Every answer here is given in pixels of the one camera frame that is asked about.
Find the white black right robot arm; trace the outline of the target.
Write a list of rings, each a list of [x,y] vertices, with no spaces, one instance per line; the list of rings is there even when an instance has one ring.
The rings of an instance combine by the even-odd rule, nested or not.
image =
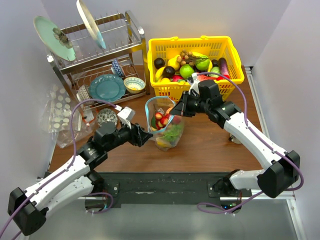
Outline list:
[[[224,101],[213,80],[194,81],[184,91],[178,103],[169,112],[174,116],[193,117],[206,114],[209,120],[234,136],[261,165],[260,170],[234,170],[215,183],[214,187],[230,197],[242,189],[261,190],[276,198],[299,180],[300,156],[273,143],[231,101]]]

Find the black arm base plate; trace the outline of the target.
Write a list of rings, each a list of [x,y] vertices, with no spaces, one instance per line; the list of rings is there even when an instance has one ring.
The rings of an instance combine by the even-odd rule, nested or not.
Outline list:
[[[225,172],[101,172],[94,193],[84,199],[86,210],[102,211],[105,206],[120,208],[124,204],[197,205],[209,202],[216,205],[235,205],[250,197],[250,190],[224,190]]]

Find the clear zip bag blue seal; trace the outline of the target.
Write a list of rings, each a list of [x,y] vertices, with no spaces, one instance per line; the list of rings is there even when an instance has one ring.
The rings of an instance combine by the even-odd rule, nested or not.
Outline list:
[[[172,122],[174,115],[170,115],[169,123],[165,128],[163,128],[161,130],[157,130],[157,131],[151,130],[151,127],[150,127],[151,117],[157,109],[162,108],[164,111],[166,111],[168,108],[173,108],[175,105],[176,105],[176,103],[167,96],[155,96],[155,97],[150,98],[145,103],[145,115],[146,115],[146,122],[147,122],[147,130],[153,134],[153,137],[151,139],[155,142],[156,146],[157,146],[156,139],[157,138],[163,139],[163,134],[166,131],[166,129],[170,128],[170,125],[174,125]],[[181,119],[180,124],[183,124],[185,127],[185,123],[184,123],[183,118]],[[170,147],[167,147],[167,148],[162,148],[162,147],[158,147],[158,146],[157,147],[162,151],[167,151],[171,148],[176,147],[177,144],[171,145]]]

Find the green grape bunch toy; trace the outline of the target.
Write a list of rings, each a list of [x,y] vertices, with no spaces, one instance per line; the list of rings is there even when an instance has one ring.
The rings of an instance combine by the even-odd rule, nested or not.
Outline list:
[[[169,142],[171,145],[176,145],[180,140],[180,137],[183,133],[184,125],[183,124],[172,124],[170,128],[167,128],[163,133],[163,139]]]

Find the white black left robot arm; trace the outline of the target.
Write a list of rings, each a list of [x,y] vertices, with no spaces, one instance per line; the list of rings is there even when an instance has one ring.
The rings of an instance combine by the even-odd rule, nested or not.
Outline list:
[[[20,233],[29,236],[64,205],[82,196],[102,195],[104,181],[94,169],[108,158],[108,152],[126,142],[141,147],[152,136],[137,123],[121,128],[103,123],[58,170],[25,190],[17,187],[10,193],[7,222],[14,221]]]

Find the red yellow apple toy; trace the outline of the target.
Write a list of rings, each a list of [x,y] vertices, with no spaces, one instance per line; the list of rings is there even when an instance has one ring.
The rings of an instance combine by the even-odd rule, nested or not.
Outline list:
[[[172,119],[172,123],[175,124],[175,125],[178,125],[180,124],[182,121],[182,117],[179,116],[179,115],[175,115]]]

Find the yellow bell pepper toy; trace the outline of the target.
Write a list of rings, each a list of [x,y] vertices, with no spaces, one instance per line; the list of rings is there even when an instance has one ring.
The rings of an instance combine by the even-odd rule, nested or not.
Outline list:
[[[171,144],[164,140],[163,138],[157,138],[155,143],[157,144],[158,147],[160,148],[169,148]]]

